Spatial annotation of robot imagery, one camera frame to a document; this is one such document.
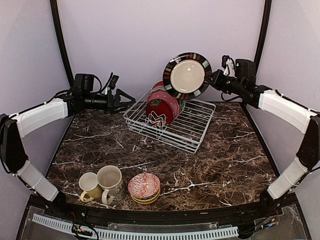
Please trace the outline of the black plate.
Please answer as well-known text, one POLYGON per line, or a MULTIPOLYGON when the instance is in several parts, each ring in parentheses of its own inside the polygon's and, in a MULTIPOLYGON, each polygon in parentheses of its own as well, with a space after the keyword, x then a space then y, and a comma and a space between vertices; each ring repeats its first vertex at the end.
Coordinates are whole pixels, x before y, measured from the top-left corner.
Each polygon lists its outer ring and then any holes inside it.
POLYGON ((162 81, 165 90, 178 100, 191 100, 202 95, 204 81, 212 73, 209 61, 201 54, 185 52, 173 57, 165 66, 162 81))

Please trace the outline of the light teal plate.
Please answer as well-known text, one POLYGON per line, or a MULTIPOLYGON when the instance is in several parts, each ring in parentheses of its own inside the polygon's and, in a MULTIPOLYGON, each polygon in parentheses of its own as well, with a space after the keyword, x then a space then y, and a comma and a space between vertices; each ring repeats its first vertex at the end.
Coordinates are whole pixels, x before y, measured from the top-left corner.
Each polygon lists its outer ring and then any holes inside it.
POLYGON ((183 112, 183 110, 185 109, 186 101, 179 99, 178 103, 179 103, 179 114, 181 114, 183 112))

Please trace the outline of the pink dotted scalloped plate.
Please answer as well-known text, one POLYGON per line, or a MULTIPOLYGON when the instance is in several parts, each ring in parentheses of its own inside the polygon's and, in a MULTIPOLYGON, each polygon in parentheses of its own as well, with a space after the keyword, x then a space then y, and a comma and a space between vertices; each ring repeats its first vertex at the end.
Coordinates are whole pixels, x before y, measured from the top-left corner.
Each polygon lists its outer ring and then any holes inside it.
POLYGON ((172 113, 173 113, 173 120, 172 122, 179 116, 179 110, 180 110, 180 106, 179 106, 179 103, 178 103, 178 100, 174 97, 172 97, 170 94, 166 93, 164 95, 161 95, 159 98, 156 98, 156 97, 152 97, 150 94, 149 96, 147 97, 147 100, 146 100, 146 105, 149 101, 151 100, 154 100, 154 99, 160 99, 160 100, 163 100, 165 101, 169 106, 170 108, 172 109, 172 113))

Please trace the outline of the red floral plate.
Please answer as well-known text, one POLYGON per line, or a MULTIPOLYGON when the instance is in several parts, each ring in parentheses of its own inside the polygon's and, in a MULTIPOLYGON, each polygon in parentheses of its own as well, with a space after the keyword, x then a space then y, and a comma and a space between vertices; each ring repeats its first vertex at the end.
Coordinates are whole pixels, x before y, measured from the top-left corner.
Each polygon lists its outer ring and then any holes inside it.
POLYGON ((167 126, 173 121, 173 111, 171 107, 161 99, 153 99, 146 105, 146 115, 150 120, 162 118, 167 126))

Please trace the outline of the red and teal plate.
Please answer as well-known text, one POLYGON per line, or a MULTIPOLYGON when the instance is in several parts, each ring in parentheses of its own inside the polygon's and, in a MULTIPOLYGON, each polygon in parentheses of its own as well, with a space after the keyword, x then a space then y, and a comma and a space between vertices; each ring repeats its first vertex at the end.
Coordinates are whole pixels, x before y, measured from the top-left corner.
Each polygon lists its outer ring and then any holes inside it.
POLYGON ((166 93, 167 91, 164 87, 163 81, 159 81, 152 87, 150 95, 152 97, 159 98, 160 96, 165 95, 166 93))

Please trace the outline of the white patterned mug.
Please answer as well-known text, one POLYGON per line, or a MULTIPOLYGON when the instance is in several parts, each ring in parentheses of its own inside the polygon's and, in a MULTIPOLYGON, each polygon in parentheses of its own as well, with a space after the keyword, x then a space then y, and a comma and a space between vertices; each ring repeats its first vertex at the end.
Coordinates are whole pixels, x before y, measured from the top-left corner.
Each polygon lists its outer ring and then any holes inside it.
POLYGON ((102 167, 97 172, 97 182, 103 190, 101 201, 104 205, 111 205, 113 201, 120 201, 125 197, 125 185, 121 170, 113 165, 102 167))

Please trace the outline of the yellow mug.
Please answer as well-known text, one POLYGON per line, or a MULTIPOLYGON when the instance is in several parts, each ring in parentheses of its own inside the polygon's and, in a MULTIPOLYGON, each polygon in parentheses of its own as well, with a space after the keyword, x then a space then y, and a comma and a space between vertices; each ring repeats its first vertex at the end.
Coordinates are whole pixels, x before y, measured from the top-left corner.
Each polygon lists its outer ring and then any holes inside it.
POLYGON ((102 197, 103 189, 99 185, 97 175, 94 172, 84 173, 80 177, 78 184, 82 190, 80 200, 83 203, 88 203, 102 197))

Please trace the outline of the blue and white bowl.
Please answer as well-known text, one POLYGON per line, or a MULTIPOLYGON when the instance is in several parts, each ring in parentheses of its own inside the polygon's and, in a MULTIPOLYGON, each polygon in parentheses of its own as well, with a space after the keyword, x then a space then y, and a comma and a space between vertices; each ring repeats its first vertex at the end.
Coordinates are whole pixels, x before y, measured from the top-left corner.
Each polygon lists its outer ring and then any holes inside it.
POLYGON ((152 173, 141 173, 134 176, 128 183, 128 191, 134 197, 150 197, 160 189, 160 179, 152 173))

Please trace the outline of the white and red bowl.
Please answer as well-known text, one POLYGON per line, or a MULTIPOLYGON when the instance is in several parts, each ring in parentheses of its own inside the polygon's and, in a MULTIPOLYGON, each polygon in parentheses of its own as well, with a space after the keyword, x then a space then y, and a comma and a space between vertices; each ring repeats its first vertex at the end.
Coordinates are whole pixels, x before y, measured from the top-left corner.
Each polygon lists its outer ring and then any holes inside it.
POLYGON ((135 197, 135 196, 133 196, 132 194, 130 194, 130 196, 131 196, 133 199, 137 200, 137 201, 147 202, 147 201, 149 201, 149 200, 151 200, 151 199, 154 199, 156 196, 158 196, 158 195, 160 194, 160 192, 161 192, 161 189, 159 189, 159 190, 157 191, 157 193, 155 193, 154 195, 151 195, 151 196, 149 196, 149 197, 142 197, 142 198, 135 197))

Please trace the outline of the lime green bowl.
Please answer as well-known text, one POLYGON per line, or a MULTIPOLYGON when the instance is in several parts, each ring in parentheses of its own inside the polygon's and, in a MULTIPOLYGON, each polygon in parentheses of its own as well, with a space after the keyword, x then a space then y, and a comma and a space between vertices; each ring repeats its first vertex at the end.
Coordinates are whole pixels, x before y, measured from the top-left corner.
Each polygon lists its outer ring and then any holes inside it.
POLYGON ((159 198, 159 195, 160 195, 160 193, 158 192, 155 196, 153 196, 150 199, 146 199, 146 200, 135 198, 132 195, 130 195, 130 196, 131 196, 132 200, 135 201, 136 203, 141 204, 141 205, 148 205, 148 204, 155 202, 159 198))

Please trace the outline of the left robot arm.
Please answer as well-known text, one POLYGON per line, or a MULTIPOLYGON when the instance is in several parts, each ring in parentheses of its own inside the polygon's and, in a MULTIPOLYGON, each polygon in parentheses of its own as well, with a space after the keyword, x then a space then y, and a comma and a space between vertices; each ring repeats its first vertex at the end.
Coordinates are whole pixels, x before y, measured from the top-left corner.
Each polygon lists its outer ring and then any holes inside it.
POLYGON ((22 143, 28 134, 53 122, 72 117, 83 110, 118 113, 135 103, 135 98, 117 89, 119 76, 111 74, 105 85, 94 91, 94 74, 77 73, 70 89, 56 93, 50 100, 11 115, 0 116, 0 162, 7 174, 13 174, 43 199, 60 218, 71 213, 66 196, 29 160, 22 143))

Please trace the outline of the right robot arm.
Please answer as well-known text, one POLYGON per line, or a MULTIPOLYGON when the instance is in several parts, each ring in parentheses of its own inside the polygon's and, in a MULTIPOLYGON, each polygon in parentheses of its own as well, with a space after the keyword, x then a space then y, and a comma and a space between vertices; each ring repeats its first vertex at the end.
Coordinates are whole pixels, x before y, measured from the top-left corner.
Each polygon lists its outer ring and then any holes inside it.
POLYGON ((305 107, 265 85, 256 84, 256 64, 247 59, 222 57, 222 68, 210 73, 205 80, 216 90, 238 95, 256 109, 271 113, 303 134, 302 143, 291 164, 260 195, 255 213, 266 217, 275 208, 274 201, 311 173, 320 161, 320 113, 305 107))

